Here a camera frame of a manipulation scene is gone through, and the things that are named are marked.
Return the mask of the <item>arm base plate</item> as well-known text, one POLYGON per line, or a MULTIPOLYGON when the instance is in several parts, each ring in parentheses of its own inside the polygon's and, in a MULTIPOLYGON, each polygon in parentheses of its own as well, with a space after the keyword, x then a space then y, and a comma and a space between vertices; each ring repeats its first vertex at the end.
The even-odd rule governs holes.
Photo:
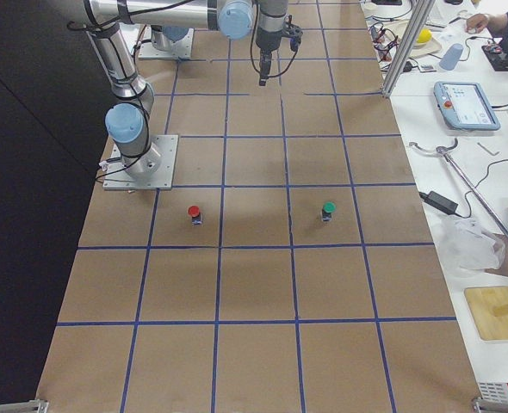
POLYGON ((102 187, 105 190, 171 190, 177 159, 179 136, 152 135, 149 151, 137 162, 126 158, 121 160, 117 144, 113 144, 110 157, 116 161, 109 163, 102 174, 102 187))
POLYGON ((146 27, 137 57, 142 60, 189 60, 192 55, 195 30, 190 28, 171 28, 171 37, 164 30, 152 30, 146 27))

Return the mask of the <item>person's hand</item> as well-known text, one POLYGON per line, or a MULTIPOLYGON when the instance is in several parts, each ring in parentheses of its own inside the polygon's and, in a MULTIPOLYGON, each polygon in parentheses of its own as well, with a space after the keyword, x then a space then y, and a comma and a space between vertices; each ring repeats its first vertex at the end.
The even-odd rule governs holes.
POLYGON ((466 20, 466 32, 468 34, 477 34, 484 30, 490 21, 488 14, 471 15, 466 20))

